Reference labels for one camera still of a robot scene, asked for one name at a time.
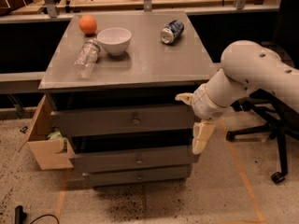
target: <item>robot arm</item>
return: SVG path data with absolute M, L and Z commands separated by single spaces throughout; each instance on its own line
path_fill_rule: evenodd
M 272 50 L 251 41 L 237 41 L 221 56 L 221 70 L 194 93 L 181 93 L 176 100 L 191 105 L 202 121 L 193 126 L 193 153 L 205 148 L 218 119 L 241 98 L 258 89 L 274 95 L 299 112 L 299 71 L 283 63 Z

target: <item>floor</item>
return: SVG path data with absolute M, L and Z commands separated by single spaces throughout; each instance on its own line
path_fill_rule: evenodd
M 14 223 L 22 205 L 31 223 L 53 214 L 62 224 L 280 224 L 298 223 L 299 146 L 288 137 L 289 174 L 275 185 L 279 169 L 276 141 L 267 135 L 244 136 L 233 143 L 227 130 L 260 124 L 250 112 L 230 110 L 193 165 L 187 180 L 91 188 L 72 170 L 41 171 L 29 147 L 18 152 L 35 109 L 22 119 L 0 111 L 0 223 Z M 43 217 L 35 223 L 57 223 Z

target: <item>orange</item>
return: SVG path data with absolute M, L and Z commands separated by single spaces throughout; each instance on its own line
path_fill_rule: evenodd
M 85 35 L 91 35 L 96 31 L 97 23 L 94 17 L 84 15 L 80 18 L 78 27 Z

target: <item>wire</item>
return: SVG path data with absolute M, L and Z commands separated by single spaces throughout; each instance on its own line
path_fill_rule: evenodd
M 42 216 L 34 219 L 32 222 L 30 222 L 30 224 L 33 224 L 34 222 L 36 222 L 37 220 L 41 219 L 42 217 L 54 217 L 57 220 L 57 224 L 59 224 L 59 219 L 55 215 L 52 215 L 52 214 L 42 215 Z

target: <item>cardboard box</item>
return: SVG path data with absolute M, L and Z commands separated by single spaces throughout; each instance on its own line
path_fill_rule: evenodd
M 54 125 L 51 111 L 50 103 L 44 96 L 38 104 L 21 147 L 28 144 L 42 170 L 73 168 L 68 158 L 74 154 L 74 150 L 68 140 L 66 140 L 66 150 L 64 139 L 47 140 Z

